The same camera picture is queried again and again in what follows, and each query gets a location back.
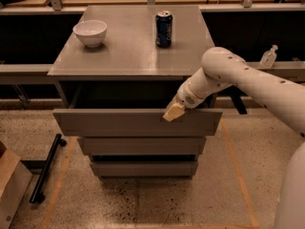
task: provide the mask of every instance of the gray drawer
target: gray drawer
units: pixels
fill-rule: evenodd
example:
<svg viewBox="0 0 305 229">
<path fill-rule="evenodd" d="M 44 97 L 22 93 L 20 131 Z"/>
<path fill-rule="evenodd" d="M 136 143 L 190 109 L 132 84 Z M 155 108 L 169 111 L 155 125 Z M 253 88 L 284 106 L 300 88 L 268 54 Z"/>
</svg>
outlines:
<svg viewBox="0 0 305 229">
<path fill-rule="evenodd" d="M 98 177 L 192 177 L 197 166 L 196 161 L 91 163 L 91 168 Z"/>
<path fill-rule="evenodd" d="M 201 155 L 205 137 L 79 138 L 85 156 Z"/>
<path fill-rule="evenodd" d="M 74 136 L 206 136 L 214 135 L 221 110 L 187 111 L 173 122 L 164 109 L 57 109 L 53 115 L 64 135 Z"/>
</svg>

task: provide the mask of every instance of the bowl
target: bowl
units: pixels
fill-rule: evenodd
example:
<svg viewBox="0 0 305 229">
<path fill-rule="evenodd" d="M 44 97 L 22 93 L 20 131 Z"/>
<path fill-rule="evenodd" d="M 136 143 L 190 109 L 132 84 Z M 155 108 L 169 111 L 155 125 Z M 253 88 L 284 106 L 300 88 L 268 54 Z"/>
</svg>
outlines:
<svg viewBox="0 0 305 229">
<path fill-rule="evenodd" d="M 73 32 L 84 45 L 95 48 L 104 41 L 107 24 L 99 20 L 86 20 L 74 26 Z"/>
</svg>

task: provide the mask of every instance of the soda can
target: soda can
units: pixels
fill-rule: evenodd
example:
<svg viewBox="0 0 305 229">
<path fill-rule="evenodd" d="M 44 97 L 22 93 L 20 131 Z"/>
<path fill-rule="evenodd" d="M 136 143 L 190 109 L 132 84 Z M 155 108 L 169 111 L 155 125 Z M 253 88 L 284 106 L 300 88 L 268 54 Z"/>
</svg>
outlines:
<svg viewBox="0 0 305 229">
<path fill-rule="evenodd" d="M 172 44 L 173 16 L 169 11 L 161 11 L 155 16 L 155 43 L 160 48 L 167 48 Z"/>
</svg>

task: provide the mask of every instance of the white bottle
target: white bottle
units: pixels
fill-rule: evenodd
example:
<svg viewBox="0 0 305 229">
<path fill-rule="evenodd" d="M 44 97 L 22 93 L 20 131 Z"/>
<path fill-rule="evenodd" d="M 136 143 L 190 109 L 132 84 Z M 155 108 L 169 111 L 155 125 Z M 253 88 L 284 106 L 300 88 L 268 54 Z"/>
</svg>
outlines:
<svg viewBox="0 0 305 229">
<path fill-rule="evenodd" d="M 264 68 L 271 68 L 276 60 L 275 50 L 277 49 L 277 45 L 273 45 L 269 51 L 266 51 L 259 62 L 260 66 Z"/>
</svg>

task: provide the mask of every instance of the concrete floor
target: concrete floor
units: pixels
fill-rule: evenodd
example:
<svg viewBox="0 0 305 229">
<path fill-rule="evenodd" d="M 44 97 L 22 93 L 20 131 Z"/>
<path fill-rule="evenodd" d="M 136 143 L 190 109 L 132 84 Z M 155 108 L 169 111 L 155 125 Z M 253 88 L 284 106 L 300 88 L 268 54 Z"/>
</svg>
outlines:
<svg viewBox="0 0 305 229">
<path fill-rule="evenodd" d="M 0 110 L 0 139 L 22 159 L 45 159 L 60 129 L 51 110 Z M 29 203 L 33 176 L 10 229 L 273 227 L 287 163 L 303 138 L 263 109 L 224 109 L 193 179 L 107 178 L 65 137 L 44 187 Z"/>
</svg>

